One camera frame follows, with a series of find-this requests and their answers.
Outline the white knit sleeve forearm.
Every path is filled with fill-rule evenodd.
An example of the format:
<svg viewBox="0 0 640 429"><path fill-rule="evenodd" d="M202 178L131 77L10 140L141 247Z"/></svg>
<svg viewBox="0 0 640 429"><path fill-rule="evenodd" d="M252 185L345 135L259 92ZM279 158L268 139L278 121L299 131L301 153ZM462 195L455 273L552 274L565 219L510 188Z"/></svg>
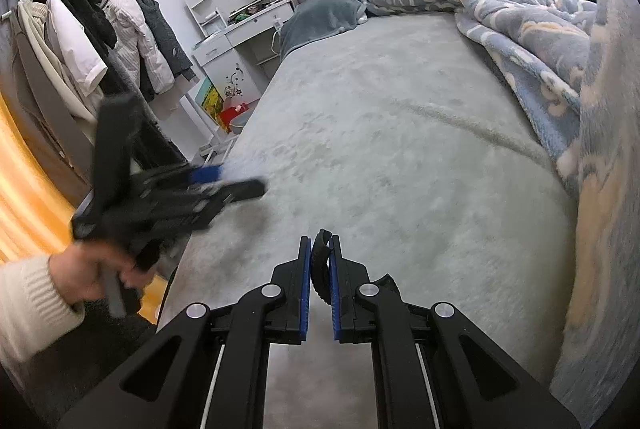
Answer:
<svg viewBox="0 0 640 429"><path fill-rule="evenodd" d="M28 361L85 318L84 305L69 305L56 289L49 259L25 258L1 267L2 365Z"/></svg>

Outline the person's left hand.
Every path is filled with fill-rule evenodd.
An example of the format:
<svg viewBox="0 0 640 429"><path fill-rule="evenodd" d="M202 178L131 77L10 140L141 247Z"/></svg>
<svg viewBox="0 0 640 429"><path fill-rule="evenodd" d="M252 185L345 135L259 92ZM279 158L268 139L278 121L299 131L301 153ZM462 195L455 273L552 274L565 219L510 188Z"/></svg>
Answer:
<svg viewBox="0 0 640 429"><path fill-rule="evenodd" d="M144 288L155 272L154 267L141 271L129 253L108 241L76 241L50 256L48 267L53 285L68 305L103 299L103 270L114 271L127 288Z"/></svg>

